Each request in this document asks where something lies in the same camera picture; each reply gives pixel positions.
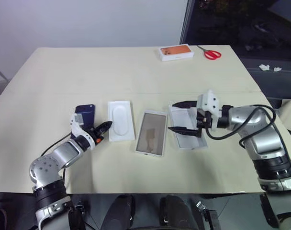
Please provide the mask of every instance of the smartphone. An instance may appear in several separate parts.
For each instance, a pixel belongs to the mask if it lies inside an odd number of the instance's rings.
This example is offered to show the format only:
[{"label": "smartphone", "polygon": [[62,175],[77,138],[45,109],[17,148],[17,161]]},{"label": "smartphone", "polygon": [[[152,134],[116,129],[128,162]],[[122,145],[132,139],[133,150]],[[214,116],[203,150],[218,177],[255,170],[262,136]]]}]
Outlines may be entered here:
[{"label": "smartphone", "polygon": [[145,111],[139,131],[136,152],[145,155],[163,156],[166,128],[167,113]]},{"label": "smartphone", "polygon": [[82,129],[92,128],[94,124],[94,114],[95,114],[95,106],[94,104],[85,104],[78,105],[75,108],[76,114],[82,114],[83,117],[83,126]]}]

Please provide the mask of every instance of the phone screen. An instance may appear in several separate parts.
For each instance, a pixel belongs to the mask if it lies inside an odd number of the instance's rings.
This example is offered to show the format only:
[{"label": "phone screen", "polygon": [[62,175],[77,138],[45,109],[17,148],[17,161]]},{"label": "phone screen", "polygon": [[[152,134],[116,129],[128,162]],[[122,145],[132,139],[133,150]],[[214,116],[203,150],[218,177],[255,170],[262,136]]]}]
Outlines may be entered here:
[{"label": "phone screen", "polygon": [[166,131],[166,115],[145,113],[136,150],[162,156]]}]

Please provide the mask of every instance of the scissors handle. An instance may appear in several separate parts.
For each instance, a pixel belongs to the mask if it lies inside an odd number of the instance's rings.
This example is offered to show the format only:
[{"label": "scissors handle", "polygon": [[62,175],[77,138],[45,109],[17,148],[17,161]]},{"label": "scissors handle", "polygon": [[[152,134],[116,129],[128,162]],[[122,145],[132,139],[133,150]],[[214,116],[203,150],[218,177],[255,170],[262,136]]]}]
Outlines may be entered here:
[{"label": "scissors handle", "polygon": [[204,56],[209,60],[216,60],[222,56],[222,54],[215,50],[204,51]]}]

